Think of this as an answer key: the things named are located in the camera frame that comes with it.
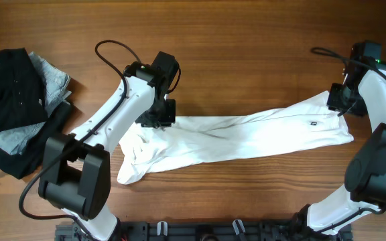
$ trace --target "cable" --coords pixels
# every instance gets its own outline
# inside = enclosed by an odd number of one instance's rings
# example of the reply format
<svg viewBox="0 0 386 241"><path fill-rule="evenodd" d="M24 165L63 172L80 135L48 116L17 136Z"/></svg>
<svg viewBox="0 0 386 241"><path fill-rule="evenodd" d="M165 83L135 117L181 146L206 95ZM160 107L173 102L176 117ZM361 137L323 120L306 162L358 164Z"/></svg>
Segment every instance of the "cable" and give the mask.
<svg viewBox="0 0 386 241"><path fill-rule="evenodd" d="M20 195L20 198L19 198L19 210L20 212L29 217L29 218L32 218L32 219L35 219L35 220L53 220L53 219L59 219L59 218L70 218L72 219L77 225L79 225L81 227L81 229L89 236L88 238L92 238L93 239L93 236L91 235L91 233L83 226L83 224L81 222L78 221L78 218L76 216L73 216L73 215L68 215L68 214L64 214L64 215L54 215L54 216L37 216L37 215L33 215L29 212L27 212L25 210L25 207L23 206L23 203L25 201L25 197L28 193L28 191L31 189L32 185L43 175L45 174L50 168L52 168L57 162L59 162L61 159L67 157L69 154L71 154L71 152L73 152L75 149L77 149L79 146L81 146L81 144L83 144L83 142L85 142L85 140L87 140L90 136L92 136L98 129L99 127L105 123L105 121L108 120L108 118L121 106L122 102L126 99L126 95L127 95L127 81L126 81L126 78L125 76L123 75L123 73L117 69L117 67L115 67L112 63L110 63L110 61L108 61L107 59L105 59L98 51L98 47L101 45L101 44L104 44L104 43L114 43L114 44L119 44L120 46L123 46L124 48L126 48L127 50L129 50L134 56L135 58L137 59L138 62L141 62L141 60L138 58L138 56L135 54L135 52L129 48L128 46L126 46L125 44L122 44L120 42L117 42L117 41L114 41L114 40L104 40L104 41L101 41L99 42L95 48L94 48L94 52L96 53L96 55L103 61L105 62L106 64L108 64L110 67L112 67L112 69L114 69L121 77L122 81L123 81L123 93L120 97L120 100L116 103L116 105L104 116L104 118L102 118L87 134L85 134L85 136L83 138L81 138L79 141L77 141L73 146L71 146L70 148L68 148L66 151L62 152L62 154L60 154L59 156L57 156L47 167L43 168L41 171L38 172L38 174L32 178L32 180L26 185L25 189L22 191L21 195Z"/></svg>
<svg viewBox="0 0 386 241"><path fill-rule="evenodd" d="M376 73L378 73L385 81L386 81L386 75L384 75L384 73L382 73L381 71L379 71L378 69L372 67L372 66L368 66L362 62L359 62L359 61L356 61L356 60L352 60L352 59L349 59L349 58L345 58L345 57L342 57L340 55L338 55L337 53L331 51L331 50L327 50L325 48L319 48L319 47L315 47L315 48L312 48L311 49L311 52L313 54L318 54L318 55L322 55L322 56L329 56L329 57L332 57L332 58L338 58L339 60L342 60L342 62L345 64L345 67L346 67L346 62L351 62L353 64L356 64L356 65L359 65L359 66L362 66L362 67L365 67L365 68L368 68L369 70L373 70L375 71ZM301 241L301 240L304 240L306 238L309 238L312 234L322 234L323 232L325 231L329 231L331 229L334 229L336 227L339 227L340 225L343 225L344 223L348 222L349 220L357 217L358 215L361 215L363 212L371 212L372 214L376 214L376 215L380 215L380 214L383 214L386 212L386 204L383 208L381 208L379 211L376 211L376 210L373 210L371 208L359 208L359 210L353 214L351 214L350 216L346 217L345 219L335 223L335 224L332 224L330 225L329 227L327 228L323 228L319 231L316 231L314 233L311 233L307 236L304 236L303 238L300 238L296 241Z"/></svg>
<svg viewBox="0 0 386 241"><path fill-rule="evenodd" d="M175 85L174 85L174 87L172 89L168 90L167 94L172 93L175 90L175 88L177 88L178 82L180 81L180 77L181 77L181 68L178 68L178 79L177 79L177 82L175 82Z"/></svg>

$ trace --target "robotic arm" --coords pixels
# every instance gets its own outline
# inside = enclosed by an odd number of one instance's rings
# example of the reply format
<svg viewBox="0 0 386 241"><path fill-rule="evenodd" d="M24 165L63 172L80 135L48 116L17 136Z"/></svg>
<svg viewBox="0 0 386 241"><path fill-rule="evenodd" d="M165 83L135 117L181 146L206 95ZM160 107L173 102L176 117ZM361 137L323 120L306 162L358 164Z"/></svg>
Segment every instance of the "robotic arm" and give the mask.
<svg viewBox="0 0 386 241"><path fill-rule="evenodd" d="M150 66L139 62L127 66L127 99L92 136L40 179L40 197L76 216L82 224L56 226L56 240L350 240L351 222L386 211L386 63L380 60L380 53L379 44L355 44L350 58L342 58L346 65L344 83L333 84L330 91L327 104L331 110L368 114L373 131L348 166L344 185L325 200L306 205L290 220L235 220L229 224L127 223L109 211L105 204L111 187L109 157L117 142L134 121L153 128L170 127L175 122L175 100L166 99L179 69L175 58L160 52ZM69 135L49 139L43 168L64 150L77 146L94 124L114 109L122 93L120 84L83 125ZM84 161L82 171L67 165L67 161L77 159Z"/></svg>

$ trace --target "folded clothes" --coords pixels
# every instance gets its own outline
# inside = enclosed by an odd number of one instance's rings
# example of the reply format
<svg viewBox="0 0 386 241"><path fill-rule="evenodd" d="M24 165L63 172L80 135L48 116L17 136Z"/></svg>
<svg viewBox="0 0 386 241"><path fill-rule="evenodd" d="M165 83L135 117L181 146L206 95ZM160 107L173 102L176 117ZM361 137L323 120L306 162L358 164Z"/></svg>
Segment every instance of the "folded clothes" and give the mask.
<svg viewBox="0 0 386 241"><path fill-rule="evenodd" d="M71 110L68 102L60 103L38 134L29 140L23 154L9 155L0 149L0 169L18 179L33 173L42 163L47 139L62 131Z"/></svg>
<svg viewBox="0 0 386 241"><path fill-rule="evenodd" d="M0 51L0 131L47 120L44 85L24 48Z"/></svg>
<svg viewBox="0 0 386 241"><path fill-rule="evenodd" d="M125 160L117 181L130 184L146 173L353 141L343 116L328 110L328 95L249 116L176 117L166 129L133 124L120 140Z"/></svg>
<svg viewBox="0 0 386 241"><path fill-rule="evenodd" d="M66 87L68 86L70 77L33 52L29 54L29 58L40 77L40 81L45 86L43 103L47 112L46 114L50 116L55 107L66 98ZM0 148L10 155L22 153L27 142L34 137L43 126L44 122L1 131Z"/></svg>

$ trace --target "wooden table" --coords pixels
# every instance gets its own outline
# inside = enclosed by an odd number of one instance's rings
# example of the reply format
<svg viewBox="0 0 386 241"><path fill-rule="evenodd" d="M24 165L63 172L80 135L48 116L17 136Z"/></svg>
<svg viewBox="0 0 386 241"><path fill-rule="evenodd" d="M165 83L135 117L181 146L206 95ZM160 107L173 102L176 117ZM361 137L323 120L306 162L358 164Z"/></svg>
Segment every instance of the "wooden table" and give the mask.
<svg viewBox="0 0 386 241"><path fill-rule="evenodd" d="M161 50L179 61L172 97L177 115L243 115L289 106L342 82L342 64L309 53L314 46L349 55L355 42L383 44L386 1L12 1L0 5L0 50L25 47L73 78L77 107L69 132L90 117L118 85L118 75L94 54L116 39L151 63ZM123 69L133 57L119 46L101 52ZM201 164L116 182L123 161L112 156L108 204L122 220L154 222L289 218L344 181L351 157L370 135L368 118L346 117L355 141L310 151ZM54 225L23 217L17 201L30 177L0 171L0 240L52 240ZM35 214L59 214L34 187L25 202ZM355 222L355 240L386 240L386 214Z"/></svg>

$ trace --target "white pants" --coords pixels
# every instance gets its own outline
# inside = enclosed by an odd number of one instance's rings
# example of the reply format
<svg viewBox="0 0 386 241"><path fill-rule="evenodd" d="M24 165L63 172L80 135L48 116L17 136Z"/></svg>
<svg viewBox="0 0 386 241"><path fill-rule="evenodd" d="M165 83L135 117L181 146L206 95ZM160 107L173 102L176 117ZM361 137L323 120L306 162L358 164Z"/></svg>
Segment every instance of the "white pants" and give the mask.
<svg viewBox="0 0 386 241"><path fill-rule="evenodd" d="M166 129L133 124L120 140L117 181L199 163L266 157L354 140L343 116L328 110L328 91L287 108L248 116L178 116Z"/></svg>

